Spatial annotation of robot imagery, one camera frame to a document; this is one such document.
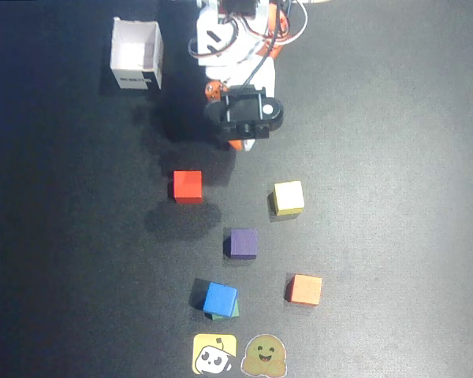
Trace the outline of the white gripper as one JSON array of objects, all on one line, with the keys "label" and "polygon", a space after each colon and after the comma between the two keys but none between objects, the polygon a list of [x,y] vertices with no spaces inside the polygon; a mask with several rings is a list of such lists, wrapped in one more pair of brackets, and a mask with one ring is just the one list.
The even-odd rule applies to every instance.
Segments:
[{"label": "white gripper", "polygon": [[[254,33],[267,31],[267,17],[248,18],[246,23],[238,19],[236,25],[238,36],[232,42],[233,23],[219,24],[217,17],[199,17],[196,21],[196,53],[206,54],[206,57],[198,58],[198,64],[205,69],[209,79],[219,80],[205,86],[208,102],[219,101],[228,87],[244,84],[262,60],[259,51],[266,51],[265,43]],[[248,152],[255,142],[255,139],[234,139],[228,144],[235,151]]]}]

